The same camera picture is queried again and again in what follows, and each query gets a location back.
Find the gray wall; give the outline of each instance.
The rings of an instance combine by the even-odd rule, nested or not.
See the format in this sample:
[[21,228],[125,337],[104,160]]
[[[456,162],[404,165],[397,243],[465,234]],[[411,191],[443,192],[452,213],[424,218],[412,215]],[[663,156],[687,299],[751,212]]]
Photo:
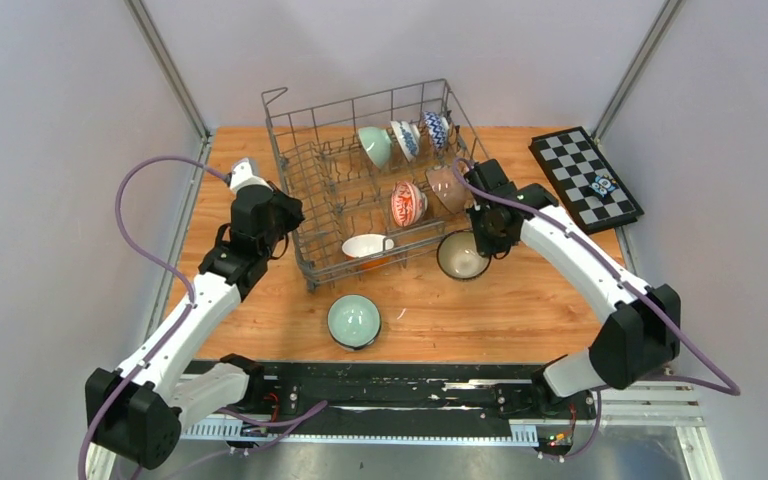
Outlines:
[[[743,387],[706,392],[724,478],[768,476],[768,2],[689,0],[605,138],[639,266]],[[704,375],[683,354],[681,369]]]
[[[196,139],[122,1],[0,1],[0,479],[75,478],[83,384],[147,325],[160,272],[119,238],[116,187]],[[186,168],[126,221],[169,252]]]
[[446,77],[474,124],[596,123],[660,1],[148,0],[206,121]]

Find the checkered board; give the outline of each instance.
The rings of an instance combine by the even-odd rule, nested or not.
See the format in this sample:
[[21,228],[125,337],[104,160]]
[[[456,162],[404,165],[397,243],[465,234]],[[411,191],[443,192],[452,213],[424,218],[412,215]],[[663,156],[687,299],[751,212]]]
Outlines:
[[[529,147],[576,225],[586,234],[627,225],[643,215],[584,128],[534,137]],[[604,197],[591,185],[613,178],[616,189]]]

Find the gray floor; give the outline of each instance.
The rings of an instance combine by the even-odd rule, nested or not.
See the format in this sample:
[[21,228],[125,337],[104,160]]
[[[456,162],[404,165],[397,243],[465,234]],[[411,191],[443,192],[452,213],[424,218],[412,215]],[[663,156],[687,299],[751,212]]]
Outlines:
[[[581,442],[589,434],[579,427]],[[188,441],[141,480],[168,478],[222,443]],[[130,474],[128,466],[122,472]],[[583,457],[557,464],[533,450],[509,447],[425,447],[286,443],[248,458],[221,456],[174,478],[182,480],[392,480],[392,479],[688,479],[675,429],[609,427]]]

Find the wooden tabletop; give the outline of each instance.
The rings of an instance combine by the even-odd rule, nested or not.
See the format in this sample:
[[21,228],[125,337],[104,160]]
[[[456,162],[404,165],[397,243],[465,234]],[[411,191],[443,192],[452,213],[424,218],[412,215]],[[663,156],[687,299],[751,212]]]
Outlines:
[[[539,182],[551,190],[528,150],[530,139],[558,128],[477,128],[489,154],[517,186]],[[277,181],[265,128],[220,128],[208,163],[222,171],[243,157]],[[198,195],[179,267],[190,278],[213,246],[216,229],[230,220],[233,195],[206,176]],[[613,232],[593,239],[622,263]],[[376,342],[348,352],[329,336],[326,315],[342,295],[356,293],[378,306],[383,327]],[[185,294],[180,284],[171,299]],[[543,363],[589,345],[599,323],[584,299],[533,250],[519,246],[471,282],[457,282],[433,254],[387,266],[309,293],[292,248],[245,302],[201,348],[199,358],[228,353],[258,360]]]

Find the metal wire rack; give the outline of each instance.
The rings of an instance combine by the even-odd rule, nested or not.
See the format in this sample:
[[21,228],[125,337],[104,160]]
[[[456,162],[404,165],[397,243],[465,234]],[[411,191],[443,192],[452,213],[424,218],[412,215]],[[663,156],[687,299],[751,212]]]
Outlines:
[[[376,257],[386,259],[376,268],[406,266],[409,258],[433,252],[447,233],[468,226],[466,214],[446,210],[425,178],[429,167],[451,167],[458,156],[476,161],[489,158],[445,79],[272,113],[270,105],[287,91],[282,87],[261,96],[282,188],[304,204],[306,220],[292,237],[296,262],[310,291],[369,271],[360,265]],[[425,111],[445,115],[451,125],[440,152],[433,150],[425,125],[419,123]],[[420,153],[407,161],[392,129],[387,128],[392,156],[378,169],[356,131],[363,126],[389,127],[390,120],[419,125]],[[390,211],[390,195],[399,180],[414,183],[429,201],[423,219],[407,227],[396,225]],[[343,242],[365,233],[385,235],[395,247],[373,257],[348,259],[342,252]]]

